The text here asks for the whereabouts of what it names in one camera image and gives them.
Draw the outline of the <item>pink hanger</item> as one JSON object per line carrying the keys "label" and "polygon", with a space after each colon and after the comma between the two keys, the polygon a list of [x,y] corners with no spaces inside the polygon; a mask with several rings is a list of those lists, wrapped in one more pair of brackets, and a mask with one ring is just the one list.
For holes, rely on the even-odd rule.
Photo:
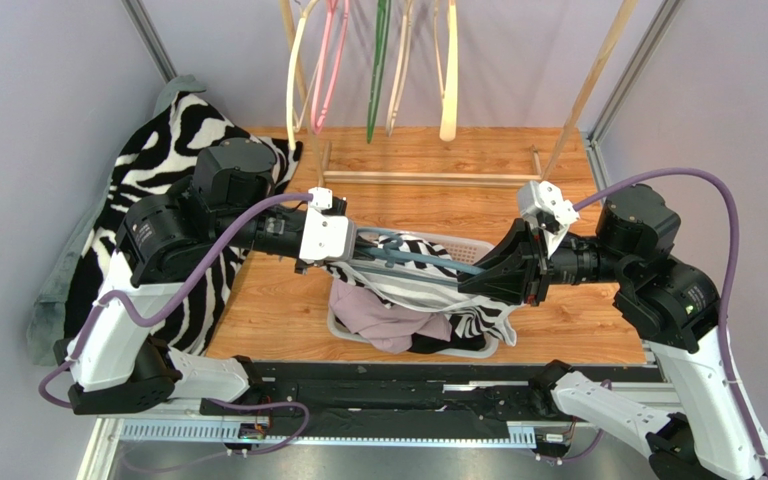
{"label": "pink hanger", "polygon": [[311,95],[310,127],[315,135],[323,130],[330,112],[348,32],[351,2],[331,0],[326,1],[325,6],[325,24]]}

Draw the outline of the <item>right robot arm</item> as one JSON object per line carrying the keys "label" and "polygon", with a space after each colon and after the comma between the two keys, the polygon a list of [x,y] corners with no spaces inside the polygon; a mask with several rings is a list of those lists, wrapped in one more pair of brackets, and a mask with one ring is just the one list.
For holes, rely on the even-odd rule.
{"label": "right robot arm", "polygon": [[[665,411],[603,387],[555,360],[529,382],[543,418],[595,425],[644,456],[661,479],[768,479],[768,436],[722,355],[726,294],[672,255],[681,220],[645,184],[610,193],[591,236],[562,232],[534,186],[507,235],[462,273],[458,290],[509,306],[536,306],[553,285],[614,283],[614,307],[647,341],[681,408]],[[560,234],[557,247],[550,246]]]}

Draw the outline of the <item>wooden hanger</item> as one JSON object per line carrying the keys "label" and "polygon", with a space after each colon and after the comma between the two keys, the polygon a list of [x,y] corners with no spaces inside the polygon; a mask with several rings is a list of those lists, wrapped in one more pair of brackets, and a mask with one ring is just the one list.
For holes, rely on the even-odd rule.
{"label": "wooden hanger", "polygon": [[447,52],[446,62],[442,61],[442,49],[439,41],[438,20],[442,12],[442,2],[435,1],[433,6],[433,44],[441,100],[441,119],[439,138],[451,142],[456,138],[459,102],[459,30],[457,1],[448,0],[446,4]]}
{"label": "wooden hanger", "polygon": [[409,69],[413,33],[413,10],[414,1],[406,0],[402,11],[395,77],[385,123],[385,131],[388,137],[392,136],[395,130]]}

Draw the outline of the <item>cream plastic hanger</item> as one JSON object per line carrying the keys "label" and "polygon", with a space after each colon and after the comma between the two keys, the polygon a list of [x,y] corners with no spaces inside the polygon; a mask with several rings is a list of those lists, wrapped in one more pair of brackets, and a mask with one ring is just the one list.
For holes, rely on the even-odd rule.
{"label": "cream plastic hanger", "polygon": [[298,147],[297,135],[308,123],[310,109],[310,88],[302,61],[302,43],[308,20],[316,9],[318,1],[283,1],[281,14],[287,43],[289,61],[285,93],[285,124],[288,147],[294,153]]}

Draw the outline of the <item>black white striped tank top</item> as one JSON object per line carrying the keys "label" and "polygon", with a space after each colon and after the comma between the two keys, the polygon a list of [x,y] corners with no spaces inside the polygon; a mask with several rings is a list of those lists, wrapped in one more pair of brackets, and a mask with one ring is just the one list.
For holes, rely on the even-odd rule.
{"label": "black white striped tank top", "polygon": [[445,315],[452,325],[452,335],[469,338],[488,334],[508,346],[517,343],[517,332],[509,320],[515,310],[512,306],[479,295],[459,293],[457,286],[358,271],[350,262],[327,265],[324,269],[333,282],[339,280],[371,290],[386,306],[400,305]]}

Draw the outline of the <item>green hanger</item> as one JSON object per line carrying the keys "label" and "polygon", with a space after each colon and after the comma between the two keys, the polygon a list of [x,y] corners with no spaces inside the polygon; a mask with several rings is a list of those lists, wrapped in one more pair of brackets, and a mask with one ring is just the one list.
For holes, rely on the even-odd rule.
{"label": "green hanger", "polygon": [[366,115],[366,143],[374,138],[377,115],[380,105],[381,88],[386,60],[391,17],[391,0],[378,0],[376,4],[374,53],[370,81],[369,99]]}

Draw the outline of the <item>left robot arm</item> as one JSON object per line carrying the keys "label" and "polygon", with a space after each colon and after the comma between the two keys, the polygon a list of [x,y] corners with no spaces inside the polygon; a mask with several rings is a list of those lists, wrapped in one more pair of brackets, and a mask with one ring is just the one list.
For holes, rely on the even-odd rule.
{"label": "left robot arm", "polygon": [[183,302],[228,247],[295,260],[345,262],[356,224],[331,190],[280,194],[266,145],[231,138],[202,150],[191,176],[135,203],[116,233],[108,275],[80,332],[55,347],[78,415],[139,413],[166,401],[239,400],[257,381],[244,357],[188,354],[152,328]]}

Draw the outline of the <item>teal wire hanger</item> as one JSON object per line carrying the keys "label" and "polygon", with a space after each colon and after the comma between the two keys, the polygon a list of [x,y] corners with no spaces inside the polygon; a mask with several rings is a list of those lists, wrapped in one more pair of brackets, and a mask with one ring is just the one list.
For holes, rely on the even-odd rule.
{"label": "teal wire hanger", "polygon": [[452,288],[457,286],[459,274],[481,272],[476,263],[455,261],[442,245],[414,236],[412,231],[380,227],[359,230],[354,258],[350,261],[358,271]]}

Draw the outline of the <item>lilac ribbed tank top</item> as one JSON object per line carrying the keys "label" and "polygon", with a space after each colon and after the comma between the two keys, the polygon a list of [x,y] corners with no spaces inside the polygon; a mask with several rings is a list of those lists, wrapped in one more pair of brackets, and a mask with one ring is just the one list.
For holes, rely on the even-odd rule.
{"label": "lilac ribbed tank top", "polygon": [[448,342],[452,337],[452,325],[445,315],[386,306],[371,290],[339,280],[332,283],[328,305],[350,333],[387,353],[408,351],[415,338]]}

